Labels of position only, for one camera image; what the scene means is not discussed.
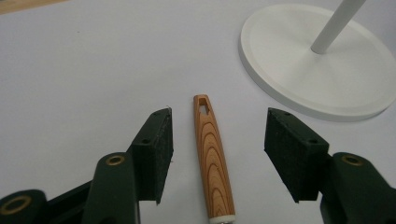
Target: dark green plastic part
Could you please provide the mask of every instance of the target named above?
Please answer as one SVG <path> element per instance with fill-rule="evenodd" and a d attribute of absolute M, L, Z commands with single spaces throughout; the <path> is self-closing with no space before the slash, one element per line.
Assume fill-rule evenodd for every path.
<path fill-rule="evenodd" d="M 172 110 L 152 113 L 127 152 L 134 159 L 139 201 L 161 202 L 173 155 Z"/>
<path fill-rule="evenodd" d="M 112 153 L 99 160 L 81 224 L 140 223 L 129 153 Z"/>
<path fill-rule="evenodd" d="M 50 224 L 76 224 L 82 219 L 91 181 L 49 201 Z"/>
<path fill-rule="evenodd" d="M 0 223 L 47 223 L 48 207 L 43 191 L 38 189 L 18 191 L 0 200 Z"/>
<path fill-rule="evenodd" d="M 335 153 L 330 179 L 346 214 L 346 222 L 333 223 L 396 223 L 396 190 L 368 160 L 351 153 Z"/>
<path fill-rule="evenodd" d="M 269 108 L 264 146 L 293 200 L 315 201 L 329 144 L 292 114 Z"/>

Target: wooden object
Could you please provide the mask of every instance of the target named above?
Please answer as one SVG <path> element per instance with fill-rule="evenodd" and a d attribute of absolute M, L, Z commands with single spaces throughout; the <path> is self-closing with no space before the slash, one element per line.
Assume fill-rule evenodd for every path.
<path fill-rule="evenodd" d="M 0 0 L 0 15 L 32 7 L 42 7 L 66 0 Z"/>
<path fill-rule="evenodd" d="M 210 223 L 235 220 L 233 195 L 215 114 L 207 95 L 194 96 L 195 135 Z"/>

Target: white round base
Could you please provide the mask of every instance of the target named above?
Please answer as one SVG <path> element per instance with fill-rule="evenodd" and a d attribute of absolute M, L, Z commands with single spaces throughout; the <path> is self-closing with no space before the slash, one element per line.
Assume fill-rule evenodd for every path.
<path fill-rule="evenodd" d="M 284 105 L 319 119 L 356 121 L 396 99 L 396 61 L 370 31 L 350 21 L 325 54 L 310 48 L 333 12 L 276 5 L 255 12 L 239 43 L 253 80 Z"/>

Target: white background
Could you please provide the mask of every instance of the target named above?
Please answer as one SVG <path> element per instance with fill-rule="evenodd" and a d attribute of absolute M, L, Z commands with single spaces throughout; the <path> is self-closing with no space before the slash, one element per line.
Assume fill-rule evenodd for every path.
<path fill-rule="evenodd" d="M 352 123 L 313 119 L 269 97 L 237 44 L 256 10 L 341 0 L 71 0 L 0 16 L 0 198 L 42 189 L 52 199 L 92 179 L 100 158 L 125 151 L 155 110 L 173 108 L 175 153 L 160 205 L 142 223 L 208 223 L 192 97 L 215 111 L 236 223 L 322 223 L 317 202 L 293 202 L 263 152 L 268 107 L 288 110 L 330 144 L 370 160 L 396 187 L 396 104 Z M 367 0 L 354 20 L 396 55 L 396 1 Z"/>

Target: white pole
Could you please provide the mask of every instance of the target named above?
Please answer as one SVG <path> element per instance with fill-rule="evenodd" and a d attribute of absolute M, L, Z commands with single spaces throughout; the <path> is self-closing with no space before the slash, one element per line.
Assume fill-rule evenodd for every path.
<path fill-rule="evenodd" d="M 352 17 L 366 0 L 344 0 L 312 44 L 311 49 L 317 54 L 323 54 L 334 39 L 347 26 Z"/>

